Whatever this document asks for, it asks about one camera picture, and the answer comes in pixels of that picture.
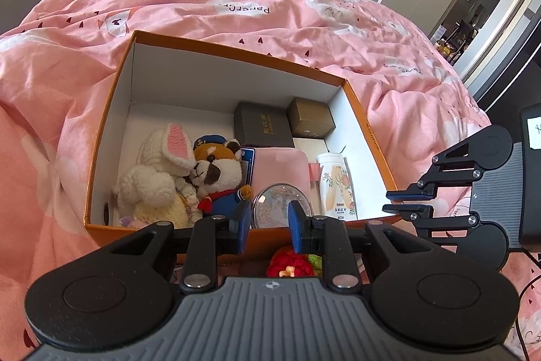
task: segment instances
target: white bottle with floral print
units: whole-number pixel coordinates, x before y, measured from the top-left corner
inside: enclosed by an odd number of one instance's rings
[[[321,164],[319,193],[323,214],[342,221],[356,221],[355,202],[344,157],[321,154],[316,161]]]

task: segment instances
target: gray handle grip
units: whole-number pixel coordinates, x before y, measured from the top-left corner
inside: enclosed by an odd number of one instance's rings
[[[412,326],[420,317],[412,317]],[[189,295],[154,334],[89,354],[40,346],[28,361],[512,361],[503,346],[443,355],[408,346],[372,318],[363,301],[319,279],[228,277],[217,291]]]

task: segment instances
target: orange box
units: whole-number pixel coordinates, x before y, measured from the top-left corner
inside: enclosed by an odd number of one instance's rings
[[[244,49],[135,31],[115,76],[99,126],[85,207],[85,228],[101,246],[132,230],[118,225],[113,187],[135,163],[139,146],[155,129],[178,123],[191,140],[220,134],[233,138],[233,111],[240,101],[286,109],[295,97],[329,105],[336,129],[329,151],[344,154],[361,227],[384,218],[385,192],[396,190],[362,107],[343,78]],[[290,243],[288,228],[251,229],[242,256],[269,258]]]

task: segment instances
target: pink comforter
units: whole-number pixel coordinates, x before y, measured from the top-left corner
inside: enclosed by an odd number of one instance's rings
[[[426,37],[369,0],[42,0],[0,38],[3,361],[23,358],[35,343],[23,312],[32,281],[96,247],[81,222],[91,155],[134,29],[269,53],[349,79],[399,187],[416,181],[435,153],[489,124]],[[465,214],[467,203],[456,205],[464,197],[442,190],[436,214]],[[512,263],[507,273],[518,284],[538,273]],[[526,340],[538,342],[537,291],[523,303]]]

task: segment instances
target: plush toy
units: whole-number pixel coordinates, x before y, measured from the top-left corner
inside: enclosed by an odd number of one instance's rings
[[[236,139],[226,141],[220,135],[207,135],[194,144],[197,166],[190,178],[197,187],[201,202],[197,206],[203,214],[231,216],[241,200],[251,201],[253,190],[243,185],[240,165],[241,149]]]
[[[121,218],[171,220],[183,228],[201,218],[195,188],[184,180],[196,165],[191,142],[176,124],[152,132],[140,148],[136,165],[115,188]]]
[[[120,218],[120,225],[126,228],[131,228],[135,230],[139,230],[144,227],[148,227],[150,223],[145,221],[140,221],[133,216],[124,216],[123,218]]]

